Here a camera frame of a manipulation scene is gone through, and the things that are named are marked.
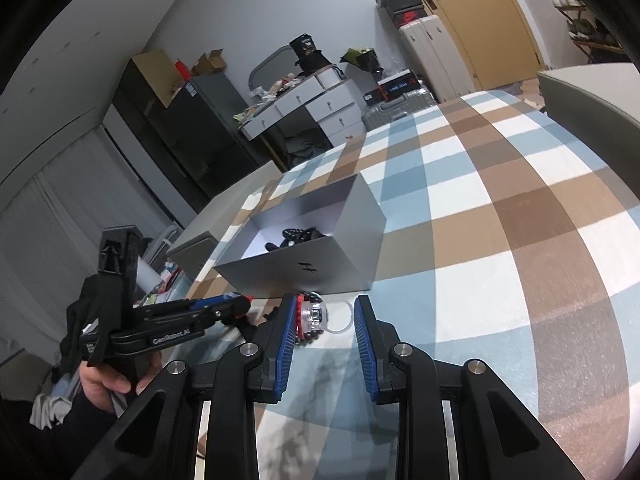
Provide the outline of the person's left hand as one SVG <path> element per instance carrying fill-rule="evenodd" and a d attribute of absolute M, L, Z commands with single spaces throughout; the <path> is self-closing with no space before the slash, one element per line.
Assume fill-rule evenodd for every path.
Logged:
<path fill-rule="evenodd" d="M 162 354 L 159 351 L 150 353 L 146 357 L 146 364 L 149 365 L 146 374 L 134 387 L 137 394 L 142 393 L 162 370 Z M 112 394 L 130 393 L 132 388 L 131 382 L 123 374 L 106 364 L 89 366 L 86 361 L 81 361 L 79 379 L 88 401 L 99 410 L 112 414 L 115 413 Z"/>

